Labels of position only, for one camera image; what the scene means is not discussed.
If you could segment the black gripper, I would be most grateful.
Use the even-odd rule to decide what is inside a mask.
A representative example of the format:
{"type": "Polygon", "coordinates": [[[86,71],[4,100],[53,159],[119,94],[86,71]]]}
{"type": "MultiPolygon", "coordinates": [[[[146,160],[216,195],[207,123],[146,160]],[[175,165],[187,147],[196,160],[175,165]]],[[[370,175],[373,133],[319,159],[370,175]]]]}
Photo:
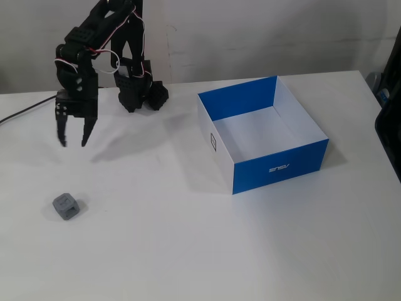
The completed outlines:
{"type": "Polygon", "coordinates": [[[98,117],[98,74],[60,71],[58,80],[63,89],[56,95],[57,136],[67,146],[66,123],[68,115],[85,118],[81,146],[86,146],[98,117]]]}

